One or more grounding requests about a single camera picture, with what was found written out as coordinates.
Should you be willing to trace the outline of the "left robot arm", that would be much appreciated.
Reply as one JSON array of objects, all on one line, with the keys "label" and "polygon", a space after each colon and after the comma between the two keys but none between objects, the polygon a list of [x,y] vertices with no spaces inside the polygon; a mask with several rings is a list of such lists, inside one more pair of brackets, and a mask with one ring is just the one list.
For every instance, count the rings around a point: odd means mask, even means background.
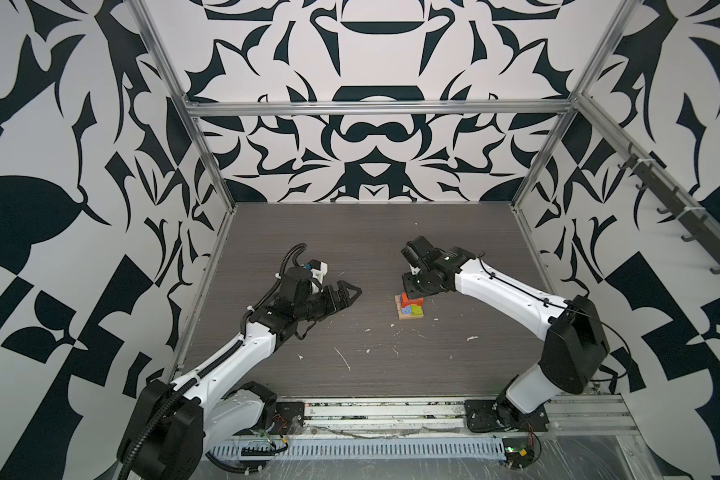
[{"label": "left robot arm", "polygon": [[287,340],[352,306],[361,288],[325,284],[324,264],[293,266],[247,308],[240,332],[199,366],[170,381],[154,380],[139,394],[118,447],[119,478],[188,479],[203,457],[230,436],[267,429],[277,396],[241,379]]}]

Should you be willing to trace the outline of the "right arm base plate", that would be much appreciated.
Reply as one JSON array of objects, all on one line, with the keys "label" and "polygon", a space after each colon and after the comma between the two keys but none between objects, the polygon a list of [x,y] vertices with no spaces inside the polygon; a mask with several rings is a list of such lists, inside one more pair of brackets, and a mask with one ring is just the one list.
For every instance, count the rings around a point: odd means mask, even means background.
[{"label": "right arm base plate", "polygon": [[548,416],[544,406],[531,413],[523,413],[508,400],[466,400],[466,427],[473,433],[510,431],[548,431]]}]

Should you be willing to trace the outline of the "orange wood block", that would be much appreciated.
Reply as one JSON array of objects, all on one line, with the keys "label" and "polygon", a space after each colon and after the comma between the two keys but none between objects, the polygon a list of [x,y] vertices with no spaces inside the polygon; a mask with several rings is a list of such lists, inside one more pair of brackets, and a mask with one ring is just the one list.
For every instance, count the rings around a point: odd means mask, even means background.
[{"label": "orange wood block", "polygon": [[405,292],[400,295],[400,304],[402,308],[406,308],[412,305],[422,307],[423,302],[424,300],[422,298],[411,299]]}]

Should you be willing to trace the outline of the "natural wood block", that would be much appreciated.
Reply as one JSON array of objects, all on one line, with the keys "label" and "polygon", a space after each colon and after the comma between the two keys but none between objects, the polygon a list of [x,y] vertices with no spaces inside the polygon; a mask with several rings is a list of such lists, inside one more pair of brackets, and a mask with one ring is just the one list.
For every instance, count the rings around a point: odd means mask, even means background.
[{"label": "natural wood block", "polygon": [[401,307],[401,304],[400,304],[400,295],[396,295],[396,296],[395,296],[395,304],[396,304],[396,309],[397,309],[397,314],[398,314],[398,319],[399,319],[399,320],[419,319],[419,318],[423,318],[423,317],[424,317],[424,311],[423,311],[423,316],[422,316],[422,317],[412,317],[411,315],[410,315],[410,316],[402,316],[402,315],[401,315],[401,309],[402,309],[402,307]]}]

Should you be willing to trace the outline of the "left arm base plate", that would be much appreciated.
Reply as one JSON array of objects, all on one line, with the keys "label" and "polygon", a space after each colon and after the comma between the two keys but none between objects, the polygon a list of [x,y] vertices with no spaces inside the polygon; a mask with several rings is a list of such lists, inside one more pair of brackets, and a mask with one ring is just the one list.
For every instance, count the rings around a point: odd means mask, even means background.
[{"label": "left arm base plate", "polygon": [[303,424],[305,403],[301,401],[277,401],[266,403],[257,421],[249,428],[237,429],[230,436],[253,435],[266,432],[285,435]]}]

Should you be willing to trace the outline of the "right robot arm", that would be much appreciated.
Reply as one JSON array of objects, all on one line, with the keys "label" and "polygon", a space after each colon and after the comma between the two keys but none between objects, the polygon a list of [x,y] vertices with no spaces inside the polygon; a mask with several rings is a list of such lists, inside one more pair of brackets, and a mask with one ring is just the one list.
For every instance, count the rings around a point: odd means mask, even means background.
[{"label": "right robot arm", "polygon": [[503,313],[543,342],[540,359],[497,398],[496,409],[506,417],[534,414],[560,393],[583,393],[610,353],[597,308],[582,296],[566,299],[535,289],[467,250],[437,248],[423,236],[407,242],[401,254],[410,268],[402,275],[408,297],[456,292]]}]

